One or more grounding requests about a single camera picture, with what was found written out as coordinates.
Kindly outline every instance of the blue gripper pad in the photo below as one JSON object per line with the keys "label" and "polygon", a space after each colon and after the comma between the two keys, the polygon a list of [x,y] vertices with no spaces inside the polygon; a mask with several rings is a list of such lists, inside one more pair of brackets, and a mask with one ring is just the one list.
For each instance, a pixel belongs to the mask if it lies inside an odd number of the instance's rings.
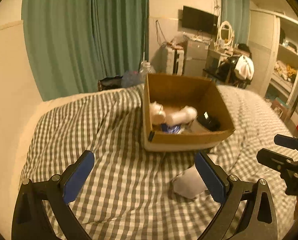
{"label": "blue gripper pad", "polygon": [[86,179],[92,171],[94,164],[95,156],[93,152],[87,151],[83,160],[76,167],[75,171],[72,173],[63,187],[63,200],[66,204],[69,204],[76,199],[79,191],[81,190],[83,184],[86,182]]}
{"label": "blue gripper pad", "polygon": [[211,168],[211,166],[209,166],[200,153],[196,154],[194,158],[194,164],[213,200],[220,204],[224,204],[226,201],[225,186],[222,184],[214,170]]}

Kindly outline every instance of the white plastic bottle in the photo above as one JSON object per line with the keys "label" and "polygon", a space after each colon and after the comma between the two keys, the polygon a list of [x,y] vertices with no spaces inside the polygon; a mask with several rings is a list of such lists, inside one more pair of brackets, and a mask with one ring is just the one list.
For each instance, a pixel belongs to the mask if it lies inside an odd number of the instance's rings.
{"label": "white plastic bottle", "polygon": [[145,82],[147,73],[156,73],[150,62],[143,62],[139,70],[139,78],[141,82]]}

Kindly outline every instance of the curtain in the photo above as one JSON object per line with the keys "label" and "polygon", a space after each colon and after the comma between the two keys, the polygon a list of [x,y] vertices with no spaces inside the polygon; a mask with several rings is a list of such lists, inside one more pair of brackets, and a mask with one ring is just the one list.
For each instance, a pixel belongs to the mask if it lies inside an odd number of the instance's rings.
{"label": "curtain", "polygon": [[249,35],[250,0],[222,0],[221,22],[230,22],[235,31],[234,43],[247,44]]}
{"label": "curtain", "polygon": [[147,47],[148,0],[22,0],[21,17],[44,101],[138,70]]}

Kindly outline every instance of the metal screw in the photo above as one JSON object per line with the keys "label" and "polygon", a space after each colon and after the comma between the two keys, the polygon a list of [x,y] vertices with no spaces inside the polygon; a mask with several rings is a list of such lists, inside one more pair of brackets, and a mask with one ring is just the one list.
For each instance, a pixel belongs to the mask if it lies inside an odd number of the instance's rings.
{"label": "metal screw", "polygon": [[22,182],[22,184],[23,184],[23,185],[27,185],[29,182],[30,182],[29,179],[24,179],[23,182]]}
{"label": "metal screw", "polygon": [[265,179],[260,179],[259,182],[262,185],[266,185],[267,184],[267,181]]}
{"label": "metal screw", "polygon": [[58,174],[53,175],[51,178],[53,181],[58,181],[60,179],[60,176]]}
{"label": "metal screw", "polygon": [[238,180],[238,177],[237,177],[236,175],[230,175],[230,176],[229,176],[229,179],[230,179],[231,181],[237,181],[237,180]]}

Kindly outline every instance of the wall-mounted tv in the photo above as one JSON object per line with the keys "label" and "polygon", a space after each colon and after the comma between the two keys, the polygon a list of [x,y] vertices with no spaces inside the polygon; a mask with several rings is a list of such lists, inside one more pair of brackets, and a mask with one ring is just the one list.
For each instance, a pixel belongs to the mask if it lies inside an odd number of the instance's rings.
{"label": "wall-mounted tv", "polygon": [[182,27],[196,31],[217,34],[218,17],[192,7],[184,6]]}

